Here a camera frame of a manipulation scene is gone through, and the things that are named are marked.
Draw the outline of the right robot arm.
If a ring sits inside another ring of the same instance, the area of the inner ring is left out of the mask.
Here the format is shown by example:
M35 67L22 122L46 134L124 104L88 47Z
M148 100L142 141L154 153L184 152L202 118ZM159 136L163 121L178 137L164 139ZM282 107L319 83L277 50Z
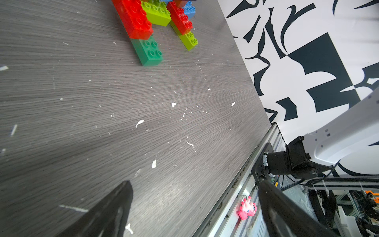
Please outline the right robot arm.
M267 168L273 175L313 179L378 140L379 90L375 89L328 124L294 139L286 145L285 151L267 154Z

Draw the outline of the blue lego brick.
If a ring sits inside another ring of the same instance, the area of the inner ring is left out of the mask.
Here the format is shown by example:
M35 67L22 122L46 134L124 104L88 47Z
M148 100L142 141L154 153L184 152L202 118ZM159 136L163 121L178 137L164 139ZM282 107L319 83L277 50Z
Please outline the blue lego brick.
M185 15L191 19L196 13L195 7L192 5L192 1L187 1L186 5L183 7Z

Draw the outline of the orange square lego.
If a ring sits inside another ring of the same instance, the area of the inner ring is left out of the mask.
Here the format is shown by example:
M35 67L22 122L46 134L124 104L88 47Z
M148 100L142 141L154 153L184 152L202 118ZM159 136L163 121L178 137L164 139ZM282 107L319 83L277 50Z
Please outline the orange square lego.
M187 2L188 1L185 1L185 0L182 0L182 1L180 1L180 0L174 0L174 3L176 4L176 6L178 8L184 8L185 5L187 4Z

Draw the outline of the lime lego brick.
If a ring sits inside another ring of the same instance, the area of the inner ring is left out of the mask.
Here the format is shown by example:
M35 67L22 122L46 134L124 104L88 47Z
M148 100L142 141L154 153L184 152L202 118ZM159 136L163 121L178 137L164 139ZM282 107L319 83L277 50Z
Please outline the lime lego brick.
M191 51L195 46L198 45L198 40L195 38L192 32L183 35L180 33L173 21L170 21L169 24L188 51Z
M166 27L171 21L171 13L167 9L166 2L142 1L142 8L147 14L147 19L154 25Z

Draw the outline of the green lego brick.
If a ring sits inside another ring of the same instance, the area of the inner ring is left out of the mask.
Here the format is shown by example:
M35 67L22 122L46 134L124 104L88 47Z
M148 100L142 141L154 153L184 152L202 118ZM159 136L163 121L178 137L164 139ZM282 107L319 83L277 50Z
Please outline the green lego brick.
M163 54L153 35L148 40L130 39L144 67L157 66L163 61Z

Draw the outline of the red lego brick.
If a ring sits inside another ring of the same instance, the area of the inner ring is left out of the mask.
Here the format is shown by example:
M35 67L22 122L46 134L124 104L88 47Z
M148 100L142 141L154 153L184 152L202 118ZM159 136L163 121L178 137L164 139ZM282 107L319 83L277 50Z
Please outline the red lego brick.
M175 2L169 2L166 6L170 12L171 19L182 35L189 33L193 27L182 8L177 7Z
M148 40L153 34L151 22L140 0L112 0L122 24L131 39Z

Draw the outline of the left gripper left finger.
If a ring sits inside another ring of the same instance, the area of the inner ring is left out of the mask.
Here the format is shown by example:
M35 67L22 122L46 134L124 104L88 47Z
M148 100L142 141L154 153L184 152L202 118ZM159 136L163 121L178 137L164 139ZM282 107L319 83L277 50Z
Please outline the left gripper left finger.
M127 224L133 188L123 181L58 237L122 237Z

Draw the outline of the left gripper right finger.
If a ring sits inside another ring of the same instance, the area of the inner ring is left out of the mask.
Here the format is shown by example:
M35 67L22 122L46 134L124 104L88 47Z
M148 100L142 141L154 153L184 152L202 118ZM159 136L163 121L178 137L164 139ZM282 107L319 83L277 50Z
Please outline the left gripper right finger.
M268 181L258 185L262 215L270 237L336 237L311 218L292 200Z

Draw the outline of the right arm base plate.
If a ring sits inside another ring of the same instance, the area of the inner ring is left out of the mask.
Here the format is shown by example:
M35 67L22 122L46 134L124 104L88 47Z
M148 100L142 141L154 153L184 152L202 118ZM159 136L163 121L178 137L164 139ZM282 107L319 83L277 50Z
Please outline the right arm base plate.
M251 173L256 181L256 184L260 184L265 180L271 180L270 171L268 168L267 154L273 153L274 150L270 143L266 143L263 147L263 150L258 155L258 158L251 170Z

